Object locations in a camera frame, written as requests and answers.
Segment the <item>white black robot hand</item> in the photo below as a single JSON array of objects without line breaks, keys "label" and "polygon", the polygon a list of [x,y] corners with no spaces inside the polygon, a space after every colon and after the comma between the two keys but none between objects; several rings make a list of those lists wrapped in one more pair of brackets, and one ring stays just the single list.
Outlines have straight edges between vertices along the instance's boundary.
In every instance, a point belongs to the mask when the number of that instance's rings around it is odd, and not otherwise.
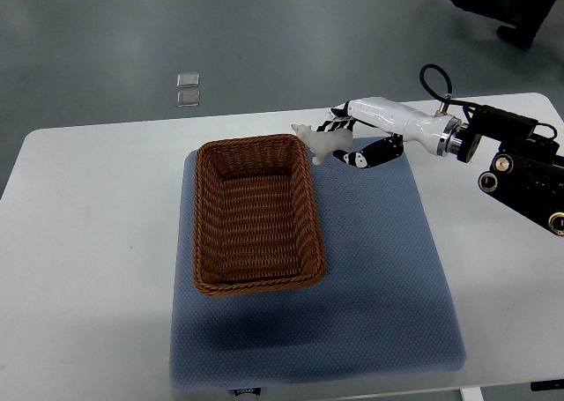
[{"label": "white black robot hand", "polygon": [[388,136],[365,146],[356,152],[337,149],[333,156],[356,168],[371,168],[400,157],[404,143],[416,141],[429,153],[444,157],[457,154],[462,144],[461,136],[466,125],[446,113],[427,115],[418,109],[408,107],[382,97],[349,100],[329,112],[328,119],[317,129],[352,131],[353,126],[362,123],[377,128]]}]

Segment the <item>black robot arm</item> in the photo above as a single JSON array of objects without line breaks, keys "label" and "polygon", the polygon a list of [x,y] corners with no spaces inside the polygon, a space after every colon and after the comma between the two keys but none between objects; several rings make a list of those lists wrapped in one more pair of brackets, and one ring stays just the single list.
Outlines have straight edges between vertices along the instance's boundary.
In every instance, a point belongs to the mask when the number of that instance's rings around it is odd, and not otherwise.
[{"label": "black robot arm", "polygon": [[478,178],[482,192],[557,236],[563,235],[563,157],[557,129],[549,123],[499,108],[451,97],[448,73],[432,63],[419,72],[423,88],[441,103],[443,118],[451,105],[467,121],[448,124],[439,137],[438,153],[471,160],[482,138],[500,143],[490,167]]}]

